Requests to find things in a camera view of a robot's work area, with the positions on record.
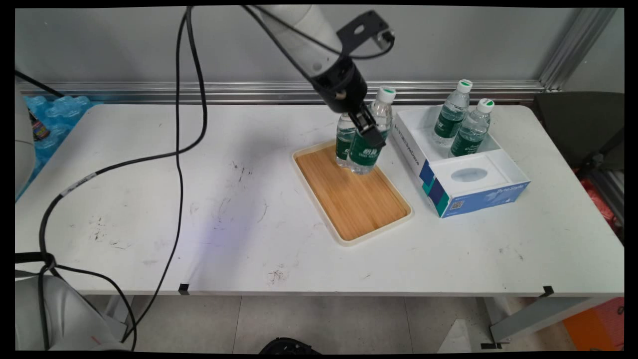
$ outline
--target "bamboo tray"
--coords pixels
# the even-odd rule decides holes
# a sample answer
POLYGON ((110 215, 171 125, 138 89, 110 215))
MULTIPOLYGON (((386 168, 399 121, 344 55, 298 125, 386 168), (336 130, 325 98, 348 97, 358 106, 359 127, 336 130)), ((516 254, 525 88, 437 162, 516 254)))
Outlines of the bamboo tray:
POLYGON ((334 151, 335 142, 329 141, 301 149, 292 158, 339 244, 354 245, 412 216, 412 207, 379 167, 359 176, 339 167, 334 151))

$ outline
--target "black cable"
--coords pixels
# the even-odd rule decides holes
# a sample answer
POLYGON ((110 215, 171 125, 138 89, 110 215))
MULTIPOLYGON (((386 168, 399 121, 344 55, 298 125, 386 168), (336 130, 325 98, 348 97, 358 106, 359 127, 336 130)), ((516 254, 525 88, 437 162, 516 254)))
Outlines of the black cable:
POLYGON ((64 97, 64 95, 62 95, 62 93, 57 92, 56 90, 48 87, 47 85, 43 84, 42 82, 30 78, 29 76, 23 74, 22 72, 20 72, 18 70, 14 70, 14 71, 15 71, 14 75, 17 76, 17 77, 20 77, 22 80, 25 80, 26 82, 30 82, 31 84, 34 84, 35 86, 38 86, 39 88, 41 88, 44 91, 50 93, 51 95, 54 95, 54 96, 57 96, 57 97, 64 97))
MULTIPOLYGON (((120 295, 120 297, 122 297, 122 300, 124 301, 124 305, 126 306, 126 310, 128 310, 128 315, 131 316, 131 322, 136 323, 135 322, 135 316, 133 315, 133 309, 131 309, 131 305, 128 303, 128 300, 126 299, 126 296, 122 292, 122 289, 120 289, 120 287, 118 287, 117 284, 111 278, 108 278, 106 275, 95 273, 93 271, 79 270, 79 269, 76 269, 76 268, 71 268, 71 267, 67 267, 67 266, 63 266, 63 265, 58 265, 57 267, 62 269, 62 270, 74 271, 76 273, 88 274, 88 275, 92 275, 92 276, 95 276, 95 277, 99 277, 99 278, 102 278, 102 279, 106 280, 107 282, 111 283, 111 285, 115 287, 115 290, 120 295)), ((136 344, 137 344, 137 328, 135 326, 133 326, 133 344, 131 345, 131 351, 135 351, 135 345, 136 344)))
MULTIPOLYGON (((204 91, 204 75, 202 74, 202 67, 200 66, 200 62, 199 62, 199 57, 197 56, 197 47, 195 46, 195 37, 193 36, 193 26, 191 23, 191 11, 193 9, 193 6, 189 6, 186 9, 186 30, 188 32, 188 41, 189 44, 191 46, 191 53, 193 54, 193 62, 195 63, 195 70, 197 71, 197 79, 199 81, 199 86, 200 86, 200 92, 202 95, 202 111, 204 112, 204 118, 208 117, 208 109, 206 107, 206 98, 205 98, 205 91, 204 91)), ((182 19, 182 23, 179 26, 179 31, 177 32, 177 54, 175 55, 175 71, 176 71, 176 76, 175 76, 175 81, 176 81, 176 100, 175 100, 175 118, 177 119, 177 148, 179 149, 179 46, 180 46, 180 42, 181 42, 181 37, 182 37, 182 30, 184 28, 184 19, 182 19)), ((146 315, 146 313, 149 311, 149 309, 151 308, 151 305, 153 304, 153 302, 155 301, 155 298, 157 298, 158 292, 160 291, 160 287, 161 284, 164 282, 164 277, 166 276, 166 273, 168 271, 168 265, 170 265, 171 260, 173 259, 173 255, 175 254, 175 249, 177 248, 177 240, 179 239, 179 233, 181 231, 181 227, 182 227, 182 207, 183 207, 183 202, 184 202, 184 182, 182 180, 182 169, 179 165, 179 151, 177 152, 177 154, 175 155, 175 161, 177 164, 177 172, 179 173, 179 214, 178 214, 178 221, 177 221, 177 237, 175 238, 175 244, 173 246, 173 251, 171 251, 170 253, 170 257, 168 258, 168 264, 166 266, 166 268, 164 269, 164 273, 161 276, 161 279, 159 280, 159 285, 157 287, 157 289, 155 289, 155 293, 153 293, 153 297, 151 298, 151 301, 149 302, 149 304, 146 306, 146 309, 144 310, 144 312, 142 313, 142 315, 140 316, 140 319, 138 319, 137 324, 139 325, 140 321, 142 320, 142 318, 144 318, 144 316, 146 315)), ((128 333, 126 333, 124 335, 124 339, 126 340, 126 338, 128 338, 128 336, 131 334, 131 331, 129 331, 128 333)))
POLYGON ((44 273, 47 271, 47 268, 48 266, 45 264, 38 273, 38 306, 40 307, 40 325, 42 326, 44 350, 49 349, 47 311, 44 305, 44 273))
MULTIPOLYGON (((279 17, 277 17, 275 14, 269 12, 268 10, 265 10, 257 5, 250 5, 254 8, 256 8, 257 10, 259 10, 260 12, 268 15, 270 18, 272 18, 273 20, 275 20, 276 22, 279 22, 281 25, 284 25, 285 27, 287 27, 288 29, 294 31, 295 33, 299 34, 300 36, 304 37, 305 39, 323 47, 324 49, 330 51, 333 54, 339 55, 339 56, 344 56, 343 52, 341 51, 337 51, 335 49, 333 49, 332 47, 329 47, 328 45, 318 41, 317 39, 313 38, 312 36, 299 31, 298 29, 296 29, 294 26, 288 24, 287 22, 285 22, 284 20, 281 20, 279 17)), ((371 55, 348 55, 348 57, 350 57, 351 59, 354 60, 370 60, 370 59, 376 59, 377 57, 383 56, 385 54, 387 54, 388 52, 390 52, 390 50, 392 50, 392 48, 394 47, 394 38, 390 41, 390 46, 388 46, 387 49, 376 53, 376 54, 371 54, 371 55)))
MULTIPOLYGON (((119 164, 115 164, 115 165, 111 165, 108 167, 105 167, 103 169, 100 169, 94 173, 91 173, 90 175, 82 178, 81 180, 77 181, 76 183, 72 184, 70 187, 68 187, 66 190, 62 191, 59 195, 57 195, 54 200, 49 204, 47 210, 45 211, 45 214, 42 218, 42 221, 40 223, 40 233, 39 233, 39 243, 40 243, 40 252, 42 253, 43 259, 45 261, 45 266, 46 267, 51 267, 51 271, 54 271, 54 265, 52 265, 52 263, 50 263, 50 260, 47 258, 46 256, 46 243, 45 243, 45 233, 46 233, 46 228, 47 228, 47 222, 48 222, 48 218, 50 217, 51 213, 53 212, 53 209, 55 208, 55 206, 57 205, 57 203, 66 195, 68 195, 71 191, 75 190, 76 188, 78 188, 79 186, 83 185, 84 183, 88 182, 89 180, 99 176, 100 174, 106 173, 108 171, 111 171, 113 169, 117 169, 120 167, 124 167, 126 165, 131 165, 131 164, 136 164, 136 163, 140 163, 140 162, 145 162, 145 161, 150 161, 150 160, 156 160, 159 158, 165 158, 165 157, 170 157, 170 156, 176 156, 176 160, 177 160, 177 168, 178 168, 178 173, 179 173, 179 177, 180 177, 180 208, 179 208, 179 220, 178 220, 178 225, 177 225, 177 236, 175 237, 175 244, 173 246, 173 250, 171 251, 170 257, 168 259, 168 263, 164 269, 164 273, 162 274, 162 278, 160 279, 160 282, 157 286, 157 289, 155 290, 155 293, 153 294, 153 298, 151 299, 151 302, 148 304, 148 306, 146 307, 146 309, 144 310, 144 313, 140 316, 140 319, 138 321, 134 321, 133 322, 133 328, 124 336, 122 342, 124 342, 126 340, 126 338, 128 338, 128 336, 130 335, 131 332, 136 332, 137 330, 137 324, 139 323, 139 321, 142 320, 142 318, 144 317, 144 315, 146 314, 146 312, 148 312, 149 308, 151 307, 151 304, 153 303, 155 297, 157 297, 157 294, 161 288, 161 284, 164 281, 165 275, 168 271, 168 267, 170 266, 170 262, 173 258, 173 255, 175 254, 175 250, 177 248, 177 241, 179 239, 179 232, 181 230, 181 215, 182 215, 182 205, 183 205, 183 200, 184 200, 184 183, 183 183, 183 177, 182 177, 182 173, 181 173, 181 168, 179 167, 179 154, 187 152, 189 150, 191 150, 192 148, 194 148, 197 144, 199 144, 202 139, 204 138, 204 135, 206 134, 206 129, 207 129, 207 124, 208 124, 208 109, 206 107, 206 96, 205 96, 205 90, 204 90, 204 76, 202 75, 202 69, 200 66, 200 62, 199 62, 199 58, 197 56, 197 48, 195 46, 195 41, 194 41, 194 37, 193 37, 193 28, 192 28, 192 24, 191 24, 191 11, 192 11, 193 6, 189 6, 186 8, 186 13, 184 14, 184 16, 182 17, 182 21, 180 23, 179 26, 179 36, 177 39, 177 50, 176 50, 176 58, 177 58, 177 62, 176 62, 176 68, 177 68, 177 93, 178 93, 178 97, 176 98, 176 102, 175 102, 175 109, 177 111, 176 114, 176 125, 177 125, 177 147, 176 147, 176 151, 174 152, 170 152, 170 153, 164 153, 162 155, 155 155, 155 156, 149 156, 149 157, 143 157, 143 158, 138 158, 135 160, 129 160, 129 161, 125 161, 125 162, 121 162, 119 164), (181 34, 182 31, 184 29, 184 23, 186 23, 187 26, 187 30, 188 30, 188 36, 189 36, 189 43, 191 46, 191 52, 193 53, 193 60, 195 62, 195 68, 197 70, 197 77, 198 77, 198 81, 199 81, 199 85, 200 85, 200 94, 202 97, 202 108, 203 108, 203 121, 202 121, 202 132, 200 133, 200 136, 197 138, 197 140, 195 140, 195 142, 193 142, 192 144, 190 144, 189 146, 183 148, 183 149, 179 149, 179 49, 180 49, 180 44, 181 44, 181 34)), ((43 307, 43 303, 44 303, 44 298, 43 296, 39 296, 39 301, 41 303, 41 307, 43 307)))

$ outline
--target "floor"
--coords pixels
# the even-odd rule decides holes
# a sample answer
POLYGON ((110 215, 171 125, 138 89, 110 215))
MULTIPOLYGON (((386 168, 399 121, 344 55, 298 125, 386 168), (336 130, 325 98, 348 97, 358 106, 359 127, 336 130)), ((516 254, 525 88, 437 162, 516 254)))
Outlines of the floor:
MULTIPOLYGON (((87 298, 98 310, 108 302, 87 298)), ((149 300, 136 296, 134 314, 149 300)), ((510 308, 525 304, 514 298, 510 308)), ((465 320, 473 352, 575 350, 563 323, 481 350, 490 342, 489 318, 478 298, 159 296, 138 327, 136 351, 256 354, 276 337, 291 337, 322 354, 436 353, 456 319, 465 320)))

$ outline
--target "orange object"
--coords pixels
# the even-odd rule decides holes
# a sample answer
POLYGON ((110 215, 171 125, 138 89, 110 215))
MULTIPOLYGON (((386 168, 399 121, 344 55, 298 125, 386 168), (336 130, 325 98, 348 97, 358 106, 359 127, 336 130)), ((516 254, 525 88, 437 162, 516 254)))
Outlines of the orange object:
POLYGON ((625 299, 615 298, 563 321, 579 351, 625 350, 625 299))

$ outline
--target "white box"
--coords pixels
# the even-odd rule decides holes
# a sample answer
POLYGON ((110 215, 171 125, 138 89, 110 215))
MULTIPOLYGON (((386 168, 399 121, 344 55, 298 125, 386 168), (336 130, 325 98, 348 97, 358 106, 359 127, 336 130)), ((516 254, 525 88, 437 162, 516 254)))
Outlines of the white box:
POLYGON ((489 132, 472 155, 448 158, 431 134, 442 105, 399 111, 392 136, 439 217, 516 201, 530 180, 489 132))

